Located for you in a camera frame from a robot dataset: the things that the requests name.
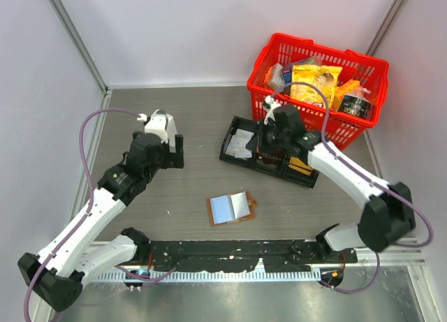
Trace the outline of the brown leather card holder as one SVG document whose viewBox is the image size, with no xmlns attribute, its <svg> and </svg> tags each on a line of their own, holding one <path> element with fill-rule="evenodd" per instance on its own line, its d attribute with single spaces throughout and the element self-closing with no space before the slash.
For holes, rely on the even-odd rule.
<svg viewBox="0 0 447 322">
<path fill-rule="evenodd" d="M 257 201 L 249 191 L 241 191 L 206 200 L 211 226 L 233 224 L 256 217 Z"/>
</svg>

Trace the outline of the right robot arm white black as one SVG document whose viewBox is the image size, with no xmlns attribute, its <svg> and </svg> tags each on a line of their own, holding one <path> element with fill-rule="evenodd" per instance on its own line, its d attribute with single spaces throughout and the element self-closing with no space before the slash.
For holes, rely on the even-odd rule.
<svg viewBox="0 0 447 322">
<path fill-rule="evenodd" d="M 342 250 L 357 247 L 382 252 L 416 227 L 409 187 L 369 173 L 323 133 L 307 131 L 295 106 L 267 98 L 263 109 L 265 118 L 257 123 L 257 136 L 249 147 L 262 152 L 283 149 L 299 158 L 345 191 L 362 212 L 358 222 L 335 224 L 319 234 L 315 246 L 319 260 L 332 262 Z"/>
</svg>

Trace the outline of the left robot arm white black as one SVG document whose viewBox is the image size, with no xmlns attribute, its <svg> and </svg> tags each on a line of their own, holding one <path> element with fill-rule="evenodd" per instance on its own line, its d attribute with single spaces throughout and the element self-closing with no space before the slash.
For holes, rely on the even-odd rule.
<svg viewBox="0 0 447 322">
<path fill-rule="evenodd" d="M 105 246 L 87 248 L 98 234 L 141 194 L 160 169 L 184 167 L 184 138 L 164 142 L 155 133 L 136 131 L 122 160 L 107 169 L 89 202 L 67 227 L 37 254 L 25 253 L 18 267 L 25 283 L 53 310 L 68 309 L 83 288 L 121 263 L 143 264 L 150 242 L 144 233 L 125 228 Z"/>
</svg>

